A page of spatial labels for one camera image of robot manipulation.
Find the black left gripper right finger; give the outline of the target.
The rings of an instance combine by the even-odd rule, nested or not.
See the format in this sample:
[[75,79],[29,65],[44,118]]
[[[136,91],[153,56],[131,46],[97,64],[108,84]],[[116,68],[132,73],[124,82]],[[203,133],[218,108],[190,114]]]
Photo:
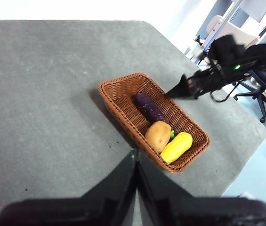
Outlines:
[[146,155],[136,163],[137,188],[155,226],[178,226],[175,199],[192,198],[185,189],[167,177]]

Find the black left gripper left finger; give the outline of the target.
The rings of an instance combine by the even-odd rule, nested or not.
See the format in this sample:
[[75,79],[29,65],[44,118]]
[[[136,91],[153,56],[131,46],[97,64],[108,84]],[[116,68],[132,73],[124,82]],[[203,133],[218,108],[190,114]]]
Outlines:
[[137,149],[82,196],[83,226],[121,226],[135,196]]

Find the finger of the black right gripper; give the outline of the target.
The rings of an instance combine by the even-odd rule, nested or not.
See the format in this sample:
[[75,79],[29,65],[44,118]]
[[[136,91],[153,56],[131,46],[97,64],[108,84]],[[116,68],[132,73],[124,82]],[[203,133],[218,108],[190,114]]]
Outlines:
[[194,84],[184,74],[179,83],[164,94],[165,98],[196,99]]

